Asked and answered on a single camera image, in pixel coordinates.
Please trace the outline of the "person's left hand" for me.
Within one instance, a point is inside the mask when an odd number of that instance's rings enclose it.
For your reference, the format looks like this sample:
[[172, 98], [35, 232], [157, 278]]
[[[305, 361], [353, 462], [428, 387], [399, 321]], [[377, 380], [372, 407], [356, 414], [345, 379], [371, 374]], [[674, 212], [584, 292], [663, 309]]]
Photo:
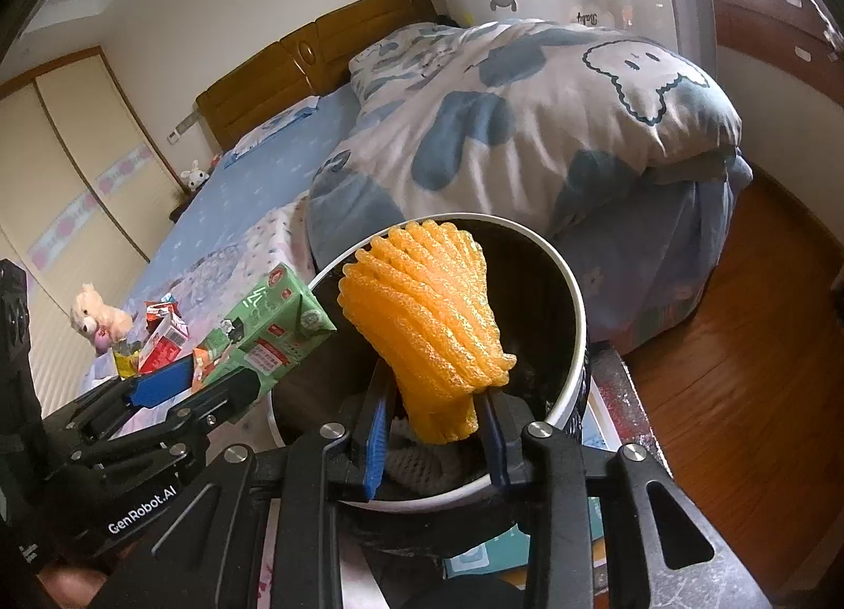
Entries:
[[107, 582], [104, 573], [76, 566], [46, 566], [37, 577], [62, 609], [84, 609]]

